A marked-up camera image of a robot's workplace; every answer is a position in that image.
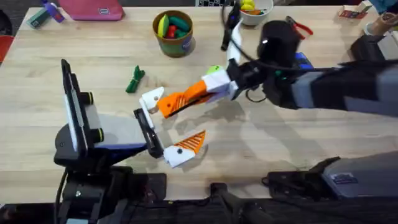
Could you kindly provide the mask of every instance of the red chair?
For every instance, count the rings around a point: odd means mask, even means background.
[[[13,40],[14,40],[13,36],[0,35],[0,63],[6,57],[8,49],[10,48]]]

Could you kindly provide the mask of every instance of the wooden table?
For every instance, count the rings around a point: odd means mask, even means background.
[[[41,30],[21,25],[0,68],[0,202],[53,202],[62,167],[53,163],[54,139],[66,123],[60,59],[67,59],[80,87],[92,91],[100,113],[132,116],[144,92],[164,86],[182,91],[210,65],[224,65],[220,50],[220,9],[182,7],[194,21],[196,49],[184,58],[160,51],[152,20],[168,8],[126,8],[119,22],[49,21]],[[346,51],[371,11],[361,21],[335,17],[339,7],[275,7],[268,19],[286,15],[308,25],[314,35],[304,52],[316,67],[348,61]],[[29,9],[26,18],[37,12]],[[244,49],[255,55],[260,28],[242,29]],[[146,71],[136,94],[124,92],[135,65]],[[229,183],[241,197],[266,197],[260,178],[272,170],[308,169],[332,156],[359,157],[395,151],[398,120],[332,110],[285,110],[240,96],[187,109],[177,118],[153,116],[162,138],[177,142],[207,130],[199,155],[171,169],[148,153],[125,160],[137,172],[165,172],[167,198],[203,198],[212,182]]]

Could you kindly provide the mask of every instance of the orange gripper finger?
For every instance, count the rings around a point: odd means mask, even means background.
[[[184,149],[190,149],[193,150],[196,153],[198,153],[199,149],[201,148],[201,145],[203,144],[205,140],[205,135],[206,131],[201,131],[200,133],[191,136],[187,139],[184,139],[178,143],[176,143],[174,146],[179,146]]]
[[[170,114],[172,114],[174,111],[180,109],[190,101],[205,94],[207,94],[206,83],[203,80],[200,80],[199,82],[188,88],[185,93],[173,93],[163,99],[160,99],[156,105],[162,112],[164,118],[169,118]],[[196,104],[204,103],[208,99],[210,99],[210,97],[211,95],[208,97],[204,97]]]

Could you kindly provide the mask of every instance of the wire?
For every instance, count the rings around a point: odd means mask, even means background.
[[[61,193],[62,193],[62,187],[65,183],[65,179],[67,178],[67,174],[68,171],[65,168],[65,170],[63,170],[63,174],[61,177],[61,181],[60,181],[60,185],[58,186],[58,190],[57,190],[57,196],[55,196],[55,203],[54,203],[54,224],[58,224],[58,209],[60,206],[60,199],[61,199]]]
[[[232,31],[228,28],[226,21],[225,21],[225,4],[221,7],[221,21],[223,23],[223,27],[225,32],[227,33],[230,41],[232,44],[239,50],[239,52],[248,59],[250,62],[256,63],[258,66],[265,67],[265,68],[271,68],[275,70],[282,70],[282,71],[289,71],[289,72],[325,72],[325,71],[331,71],[331,70],[338,70],[339,68],[313,68],[313,69],[296,69],[296,68],[288,68],[288,67],[281,67],[277,65],[269,65],[267,63],[260,62],[251,56],[249,56],[232,38]]]
[[[260,102],[263,102],[264,100],[266,100],[267,99],[267,97],[265,96],[263,99],[261,99],[261,100],[252,100],[250,97],[249,97],[249,91],[250,91],[251,89],[247,89],[246,90],[246,93],[245,93],[245,95],[246,95],[246,98],[250,101],[250,102],[253,102],[253,103],[260,103]]]

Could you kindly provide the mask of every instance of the pink bag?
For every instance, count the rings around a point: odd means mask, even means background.
[[[123,8],[118,0],[58,0],[60,6],[74,20],[118,21]]]

